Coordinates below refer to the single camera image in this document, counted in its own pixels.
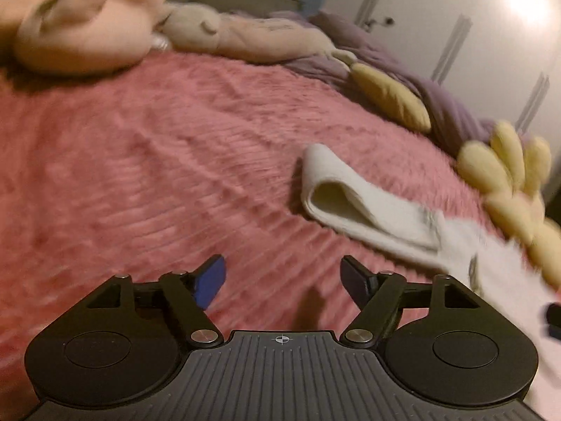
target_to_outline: white towel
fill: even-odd
[[[302,202],[317,221],[419,266],[469,283],[481,229],[365,181],[322,144],[304,152]]]
[[[452,275],[522,330],[540,356],[527,402],[545,419],[559,421],[561,342],[545,333],[544,317],[557,298],[525,268],[516,243],[383,191],[324,145],[305,150],[302,170],[302,202],[317,221],[400,260]]]

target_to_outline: black gripper pad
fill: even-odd
[[[515,400],[454,409],[395,383],[368,350],[329,332],[235,332],[227,344],[194,351],[155,394],[118,408],[79,410],[44,402],[27,421],[539,421]]]

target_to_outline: door handle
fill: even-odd
[[[382,27],[393,27],[396,24],[396,20],[393,17],[384,17],[382,22],[378,22],[376,19],[367,20],[364,23],[364,28],[371,30],[375,25],[381,25]]]

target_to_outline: pink fuzzy blanket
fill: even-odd
[[[0,419],[35,398],[29,341],[115,273],[156,280],[214,253],[231,329],[334,329],[357,309],[339,260],[423,280],[302,215],[299,159],[321,142],[382,188],[492,229],[427,139],[280,66],[154,54],[91,83],[0,74]],[[411,313],[407,319],[418,313]]]

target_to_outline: silver pivot bolt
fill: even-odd
[[[366,329],[351,329],[347,331],[345,338],[349,340],[349,342],[366,343],[370,342],[374,336]]]
[[[191,340],[197,343],[212,343],[216,339],[218,339],[218,334],[211,329],[199,329],[191,334]]]

